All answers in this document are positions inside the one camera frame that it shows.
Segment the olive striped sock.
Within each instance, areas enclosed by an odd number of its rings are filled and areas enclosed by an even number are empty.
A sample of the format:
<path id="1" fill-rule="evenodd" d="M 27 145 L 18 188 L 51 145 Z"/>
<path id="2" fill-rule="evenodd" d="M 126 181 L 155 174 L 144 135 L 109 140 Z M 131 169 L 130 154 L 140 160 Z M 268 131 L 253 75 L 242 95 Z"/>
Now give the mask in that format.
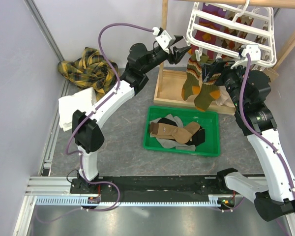
<path id="1" fill-rule="evenodd" d="M 200 61 L 196 61 L 196 63 L 196 78 L 200 86 L 200 91 L 194 99 L 194 105 L 197 110 L 204 112 L 208 109 L 213 101 L 220 98 L 220 90 L 219 87 L 215 85 L 215 81 L 221 74 L 215 73 L 207 82 L 203 82 L 202 75 L 205 70 L 202 69 L 202 66 L 205 64 L 212 64 L 213 60 L 211 60 L 207 55 L 204 54 L 201 56 Z"/>
<path id="2" fill-rule="evenodd" d="M 182 86 L 181 97 L 185 101 L 192 95 L 198 95 L 202 87 L 201 63 L 197 61 L 195 53 L 187 62 L 186 80 Z"/>

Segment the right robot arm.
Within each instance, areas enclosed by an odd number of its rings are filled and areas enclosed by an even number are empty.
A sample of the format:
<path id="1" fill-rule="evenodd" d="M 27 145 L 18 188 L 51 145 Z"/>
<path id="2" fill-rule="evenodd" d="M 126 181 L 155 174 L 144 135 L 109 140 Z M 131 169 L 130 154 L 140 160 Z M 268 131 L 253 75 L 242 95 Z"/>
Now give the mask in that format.
<path id="1" fill-rule="evenodd" d="M 233 190 L 251 201 L 259 216 L 272 221 L 295 213 L 295 177 L 280 145 L 277 124 L 264 101 L 271 91 L 270 78 L 249 67 L 233 68 L 233 61 L 203 63 L 202 81 L 224 86 L 235 108 L 235 118 L 258 156 L 266 177 L 263 186 L 234 168 L 217 173 L 216 190 Z"/>

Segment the white clip hanger rack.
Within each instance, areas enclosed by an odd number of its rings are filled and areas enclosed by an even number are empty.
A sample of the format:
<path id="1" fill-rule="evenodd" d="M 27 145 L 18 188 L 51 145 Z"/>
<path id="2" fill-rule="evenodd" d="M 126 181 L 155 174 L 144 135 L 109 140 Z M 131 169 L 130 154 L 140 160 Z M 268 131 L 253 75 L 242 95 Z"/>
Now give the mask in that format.
<path id="1" fill-rule="evenodd" d="M 243 45 L 258 44 L 261 59 L 253 63 L 261 68 L 277 62 L 274 39 L 274 10 L 271 7 L 232 6 L 220 3 L 195 2 L 186 32 L 190 54 L 200 59 L 239 60 Z"/>

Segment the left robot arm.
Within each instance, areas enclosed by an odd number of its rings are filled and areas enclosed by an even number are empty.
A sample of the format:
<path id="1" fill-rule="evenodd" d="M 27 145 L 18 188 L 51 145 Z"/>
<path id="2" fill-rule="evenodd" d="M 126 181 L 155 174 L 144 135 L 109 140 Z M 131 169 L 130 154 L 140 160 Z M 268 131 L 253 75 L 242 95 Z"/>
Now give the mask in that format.
<path id="1" fill-rule="evenodd" d="M 98 150 L 104 143 L 102 127 L 107 119 L 126 101 L 137 95 L 148 82 L 146 73 L 164 61 L 178 64 L 190 50 L 191 44 L 177 48 L 175 44 L 184 36 L 166 38 L 158 36 L 157 46 L 148 50 L 143 43 L 136 43 L 129 49 L 127 65 L 116 85 L 96 102 L 87 112 L 76 110 L 73 114 L 72 139 L 78 147 L 80 169 L 77 179 L 87 193 L 94 193 L 99 184 L 97 169 Z"/>

